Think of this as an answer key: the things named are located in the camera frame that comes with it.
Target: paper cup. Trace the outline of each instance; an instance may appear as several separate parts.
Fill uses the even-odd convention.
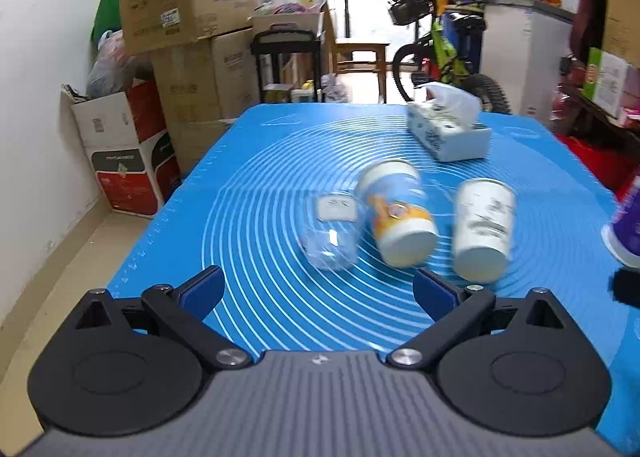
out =
[[[610,224],[602,229],[602,239],[627,267],[640,269],[640,176],[636,177],[625,201]]]
[[[401,159],[373,164],[360,175],[356,197],[368,206],[367,218],[380,255],[404,268],[423,262],[438,240],[438,230],[415,167]]]
[[[467,281],[495,283],[511,256],[514,191],[493,179],[471,179],[456,200],[453,269]]]

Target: bicycle tire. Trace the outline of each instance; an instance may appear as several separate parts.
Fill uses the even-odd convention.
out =
[[[462,89],[482,100],[482,109],[492,114],[511,114],[509,102],[494,79],[484,74],[472,74],[462,82]]]
[[[422,65],[422,60],[424,58],[431,57],[432,60],[435,61],[433,49],[428,45],[409,43],[407,45],[403,45],[402,47],[400,47],[400,49],[398,49],[398,52],[396,52],[396,55],[394,56],[391,69],[394,76],[394,81],[396,82],[396,87],[398,88],[398,92],[400,92],[402,99],[407,102],[414,101],[414,98],[409,96],[409,94],[407,94],[406,90],[404,90],[404,87],[402,86],[402,80],[400,78],[400,67],[402,65],[402,60],[410,55],[414,55],[414,57],[418,58],[418,69]]]

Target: blue silicone mat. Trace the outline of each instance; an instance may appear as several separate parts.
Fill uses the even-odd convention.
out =
[[[159,212],[109,290],[139,296],[216,264],[226,292],[206,323],[255,358],[265,349],[385,355],[433,323],[414,301],[413,272],[382,263],[369,232],[351,270],[313,268],[298,234],[305,199],[353,190],[377,160],[410,161],[440,232],[427,265],[462,284],[450,259],[456,191],[469,178],[496,178],[518,201],[513,261],[493,289],[522,297],[544,286],[558,296],[614,378],[600,433],[623,452],[640,448],[640,314],[610,298],[618,264],[600,238],[616,209],[612,194],[534,120],[482,114],[494,130],[489,159],[441,164],[406,131],[405,112],[316,103],[250,109]]]

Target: clear plastic cup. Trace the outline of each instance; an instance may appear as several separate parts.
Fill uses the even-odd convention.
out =
[[[322,192],[305,201],[300,243],[311,265],[342,271],[358,261],[365,212],[346,192]]]

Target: tiled floor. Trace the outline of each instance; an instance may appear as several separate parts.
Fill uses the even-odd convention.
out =
[[[109,283],[148,224],[145,218],[112,213],[56,282],[0,385],[0,450],[5,454],[14,455],[42,432],[27,397],[34,361],[82,294]]]

